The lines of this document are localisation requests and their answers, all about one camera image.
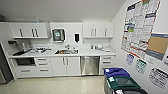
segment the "appliance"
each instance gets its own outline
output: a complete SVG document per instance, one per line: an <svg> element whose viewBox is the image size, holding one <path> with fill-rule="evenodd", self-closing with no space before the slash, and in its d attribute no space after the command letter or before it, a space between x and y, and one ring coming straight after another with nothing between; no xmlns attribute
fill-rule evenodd
<svg viewBox="0 0 168 94"><path fill-rule="evenodd" d="M81 56L81 74L98 75L100 56Z"/></svg>
<svg viewBox="0 0 168 94"><path fill-rule="evenodd" d="M27 52L29 49L29 41L26 39L17 39L8 41L11 47L17 47L19 52Z"/></svg>
<svg viewBox="0 0 168 94"><path fill-rule="evenodd" d="M17 64L19 65L26 65L26 66L32 66L35 65L33 58L16 58Z"/></svg>
<svg viewBox="0 0 168 94"><path fill-rule="evenodd" d="M65 31L64 29L54 29L52 30L53 40L56 42L63 42L65 40Z"/></svg>
<svg viewBox="0 0 168 94"><path fill-rule="evenodd" d="M0 44L0 84L8 83L13 79L8 62Z"/></svg>
<svg viewBox="0 0 168 94"><path fill-rule="evenodd" d="M75 41L76 41L76 42L79 41L79 34L75 34Z"/></svg>

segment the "green bin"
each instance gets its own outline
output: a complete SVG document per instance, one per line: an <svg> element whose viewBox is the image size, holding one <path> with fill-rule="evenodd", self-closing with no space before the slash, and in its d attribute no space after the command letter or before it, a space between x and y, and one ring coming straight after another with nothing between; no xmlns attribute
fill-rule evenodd
<svg viewBox="0 0 168 94"><path fill-rule="evenodd" d="M141 89L141 87L129 76L108 77L107 83L107 94L113 94L114 89Z"/></svg>

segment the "countertop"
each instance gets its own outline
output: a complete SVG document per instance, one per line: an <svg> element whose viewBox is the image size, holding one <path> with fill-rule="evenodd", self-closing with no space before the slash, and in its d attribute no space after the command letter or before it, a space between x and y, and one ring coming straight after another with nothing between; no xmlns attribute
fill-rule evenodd
<svg viewBox="0 0 168 94"><path fill-rule="evenodd" d="M109 56L109 55L116 55L113 52L105 52L105 51L99 51L94 49L78 49L78 54L55 54L55 52L60 49L52 49L47 50L44 53L30 53L27 52L20 56L12 56L9 55L8 58L26 58L26 57L56 57L56 56Z"/></svg>

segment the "dishwasher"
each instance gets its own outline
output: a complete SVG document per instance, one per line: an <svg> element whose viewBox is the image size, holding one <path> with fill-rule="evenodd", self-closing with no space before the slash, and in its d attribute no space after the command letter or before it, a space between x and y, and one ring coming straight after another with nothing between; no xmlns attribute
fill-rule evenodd
<svg viewBox="0 0 168 94"><path fill-rule="evenodd" d="M81 74L84 75L99 75L100 56L81 56Z"/></svg>

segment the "cabinet handle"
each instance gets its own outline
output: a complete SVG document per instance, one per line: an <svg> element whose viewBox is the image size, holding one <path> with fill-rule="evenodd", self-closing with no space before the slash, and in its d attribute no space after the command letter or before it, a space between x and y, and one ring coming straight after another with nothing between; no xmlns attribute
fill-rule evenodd
<svg viewBox="0 0 168 94"><path fill-rule="evenodd" d="M67 59L67 65L68 65L68 58L66 58Z"/></svg>
<svg viewBox="0 0 168 94"><path fill-rule="evenodd" d="M103 59L111 59L111 57L103 57Z"/></svg>
<svg viewBox="0 0 168 94"><path fill-rule="evenodd" d="M34 32L33 32L33 29L32 29L32 34L33 34L33 37L35 37L35 36L34 36Z"/></svg>
<svg viewBox="0 0 168 94"><path fill-rule="evenodd" d="M48 71L48 70L40 70L40 71Z"/></svg>
<svg viewBox="0 0 168 94"><path fill-rule="evenodd" d="M103 63L111 63L111 62L103 62Z"/></svg>
<svg viewBox="0 0 168 94"><path fill-rule="evenodd" d="M65 65L64 57L63 57L63 64Z"/></svg>
<svg viewBox="0 0 168 94"><path fill-rule="evenodd" d="M91 32L91 37L93 36L93 29L92 29L92 32Z"/></svg>
<svg viewBox="0 0 168 94"><path fill-rule="evenodd" d="M44 59L38 59L38 60L47 60L46 58L44 58Z"/></svg>
<svg viewBox="0 0 168 94"><path fill-rule="evenodd" d="M95 36L96 36L96 29L95 29Z"/></svg>
<svg viewBox="0 0 168 94"><path fill-rule="evenodd" d="M39 64L39 65L47 65L47 63L44 63L44 64Z"/></svg>
<svg viewBox="0 0 168 94"><path fill-rule="evenodd" d="M19 29L20 30L20 35L23 37L23 34L22 34L22 29Z"/></svg>
<svg viewBox="0 0 168 94"><path fill-rule="evenodd" d="M30 70L21 70L21 72L30 72Z"/></svg>
<svg viewBox="0 0 168 94"><path fill-rule="evenodd" d="M36 31L36 36L38 37L37 29L35 29L35 31Z"/></svg>
<svg viewBox="0 0 168 94"><path fill-rule="evenodd" d="M107 33L107 28L106 28L106 30L105 30L105 37L106 37L106 33Z"/></svg>

